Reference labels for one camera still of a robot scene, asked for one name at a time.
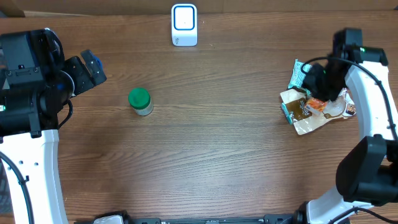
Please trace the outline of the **white bottle green cap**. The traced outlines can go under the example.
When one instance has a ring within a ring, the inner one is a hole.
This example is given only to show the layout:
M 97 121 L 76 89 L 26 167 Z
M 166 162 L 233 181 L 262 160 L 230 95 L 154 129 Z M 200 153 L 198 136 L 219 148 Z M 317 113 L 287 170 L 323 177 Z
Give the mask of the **white bottle green cap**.
M 128 102 L 139 116 L 147 116 L 154 109 L 152 98 L 145 88 L 134 88 L 131 90 Z

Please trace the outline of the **beige snack bag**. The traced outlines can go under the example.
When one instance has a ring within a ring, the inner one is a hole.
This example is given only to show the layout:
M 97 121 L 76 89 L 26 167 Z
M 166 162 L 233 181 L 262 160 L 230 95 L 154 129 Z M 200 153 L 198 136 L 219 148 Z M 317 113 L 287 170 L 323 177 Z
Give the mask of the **beige snack bag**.
M 280 94 L 293 120 L 293 126 L 298 135 L 307 134 L 334 119 L 348 119 L 356 114 L 356 108 L 348 90 L 342 89 L 335 101 L 328 104 L 320 115 L 313 114 L 304 108 L 311 96 L 306 93 L 289 89 Z

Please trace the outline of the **orange tissue pack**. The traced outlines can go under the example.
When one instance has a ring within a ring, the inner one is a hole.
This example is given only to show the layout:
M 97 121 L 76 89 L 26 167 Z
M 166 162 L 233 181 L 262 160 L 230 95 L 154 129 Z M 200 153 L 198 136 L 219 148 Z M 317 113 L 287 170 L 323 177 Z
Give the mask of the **orange tissue pack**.
M 327 104 L 327 101 L 321 101 L 316 98 L 309 98 L 305 103 L 304 108 L 312 112 L 313 114 L 320 115 L 321 113 L 323 113 L 323 110 L 326 108 Z

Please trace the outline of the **green blue tissue pack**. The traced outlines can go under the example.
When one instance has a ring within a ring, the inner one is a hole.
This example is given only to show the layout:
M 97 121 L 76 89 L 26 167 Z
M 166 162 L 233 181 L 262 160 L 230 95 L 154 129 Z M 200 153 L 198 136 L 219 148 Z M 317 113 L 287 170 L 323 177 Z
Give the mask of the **green blue tissue pack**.
M 289 124 L 293 124 L 293 120 L 292 120 L 291 114 L 290 114 L 290 112 L 288 111 L 288 109 L 287 109 L 285 103 L 281 103 L 281 106 L 280 106 L 280 107 L 281 107 L 282 111 L 284 112 L 285 117 L 286 117 L 288 123 L 289 123 Z

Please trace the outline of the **teal wet wipes pack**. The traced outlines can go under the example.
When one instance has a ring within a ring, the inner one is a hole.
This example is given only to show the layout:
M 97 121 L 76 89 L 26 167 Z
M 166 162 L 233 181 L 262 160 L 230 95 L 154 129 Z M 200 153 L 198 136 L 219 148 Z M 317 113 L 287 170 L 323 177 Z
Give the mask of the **teal wet wipes pack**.
M 307 95 L 310 95 L 311 92 L 304 88 L 303 81 L 305 79 L 306 74 L 302 72 L 301 68 L 303 66 L 303 62 L 299 62 L 297 59 L 295 59 L 295 63 L 292 69 L 292 76 L 290 78 L 289 84 L 287 86 L 288 89 L 295 88 L 297 90 L 300 90 Z

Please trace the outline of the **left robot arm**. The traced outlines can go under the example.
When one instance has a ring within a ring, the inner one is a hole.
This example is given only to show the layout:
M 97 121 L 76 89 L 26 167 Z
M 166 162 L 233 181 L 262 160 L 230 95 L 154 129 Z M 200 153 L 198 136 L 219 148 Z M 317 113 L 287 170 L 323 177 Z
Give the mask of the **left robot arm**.
M 89 50 L 65 58 L 50 29 L 1 36 L 1 205 L 16 223 L 66 223 L 58 171 L 58 113 L 105 82 Z

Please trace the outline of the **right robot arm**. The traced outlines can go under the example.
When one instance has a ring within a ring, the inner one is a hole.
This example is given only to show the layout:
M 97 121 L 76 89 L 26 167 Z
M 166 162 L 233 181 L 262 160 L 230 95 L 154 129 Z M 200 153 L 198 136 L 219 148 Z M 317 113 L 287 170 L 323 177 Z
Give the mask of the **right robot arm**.
M 381 48 L 365 47 L 361 30 L 345 28 L 333 36 L 327 64 L 313 66 L 303 87 L 322 101 L 334 101 L 343 88 L 352 94 L 360 142 L 340 162 L 335 186 L 301 204 L 285 223 L 349 223 L 349 216 L 397 202 L 397 109 L 389 88 L 388 60 Z

